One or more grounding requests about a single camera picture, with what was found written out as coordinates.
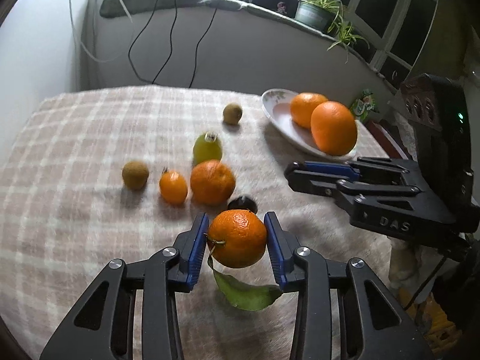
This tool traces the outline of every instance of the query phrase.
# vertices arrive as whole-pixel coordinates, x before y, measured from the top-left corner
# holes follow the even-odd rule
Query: metal bolt
[[[365,262],[363,261],[363,259],[359,259],[358,257],[352,258],[352,260],[350,261],[350,263],[351,263],[352,266],[354,266],[355,268],[363,268],[364,265],[365,265]]]
[[[120,259],[113,259],[112,261],[109,262],[109,268],[111,269],[117,269],[122,266],[122,261]]]
[[[177,250],[174,247],[166,247],[164,250],[162,250],[162,254],[165,257],[172,257],[177,254]]]
[[[300,246],[297,247],[296,252],[299,256],[308,256],[310,254],[310,249],[306,246]]]

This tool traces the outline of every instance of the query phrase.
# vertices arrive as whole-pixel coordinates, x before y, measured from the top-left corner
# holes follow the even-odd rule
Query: orange
[[[322,94],[300,93],[290,102],[290,114],[293,121],[303,128],[310,128],[311,113],[314,109],[328,101]]]
[[[160,195],[167,203],[180,205],[187,198],[187,182],[178,172],[165,169],[158,186],[160,187]]]
[[[322,103],[311,114],[311,135],[324,153],[345,155],[357,143],[355,118],[343,104]]]
[[[195,200],[209,206],[227,201],[235,189],[235,176],[218,160],[204,161],[192,169],[190,188]]]
[[[245,268],[255,264],[265,253],[267,229],[248,210],[228,210],[217,216],[207,233],[212,256],[229,268]]]

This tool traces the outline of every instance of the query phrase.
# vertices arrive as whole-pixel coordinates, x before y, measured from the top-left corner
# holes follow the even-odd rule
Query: plaid tablecloth
[[[243,107],[238,129],[221,123],[229,102]],[[204,131],[220,133],[223,161],[237,176],[234,195],[252,195],[261,218],[275,211],[301,244],[339,261],[363,257],[386,280],[386,237],[351,227],[331,199],[288,188],[285,165],[312,158],[268,123],[258,96],[160,87],[65,94],[42,103],[0,172],[0,313],[33,359],[109,260],[147,259],[189,230],[195,215],[205,210],[190,196],[183,208],[158,198],[164,167],[188,179],[191,149]],[[363,126],[357,154],[386,156]],[[122,187],[122,167],[131,159],[142,159],[150,168],[148,186],[140,194]],[[207,212],[213,216],[219,210]],[[193,292],[177,297],[185,358],[288,359],[296,295],[283,295],[260,312],[237,310],[203,264]],[[252,284],[274,282],[267,254],[252,267],[224,271]],[[135,320],[136,358],[140,318]]]

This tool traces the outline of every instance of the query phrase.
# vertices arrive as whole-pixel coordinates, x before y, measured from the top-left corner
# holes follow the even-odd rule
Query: plate of oranges
[[[350,110],[319,93],[270,89],[262,95],[265,116],[304,152],[333,161],[356,155],[357,123]]]

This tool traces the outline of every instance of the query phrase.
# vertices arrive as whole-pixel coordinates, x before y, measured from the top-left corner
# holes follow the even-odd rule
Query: green fruit
[[[222,159],[222,143],[214,132],[200,135],[193,146],[193,161],[199,164],[208,160]]]
[[[242,118],[242,114],[242,107],[237,103],[230,103],[223,109],[223,121],[236,126]]]
[[[137,191],[143,188],[149,174],[148,167],[144,162],[130,161],[123,167],[121,177],[128,189]]]

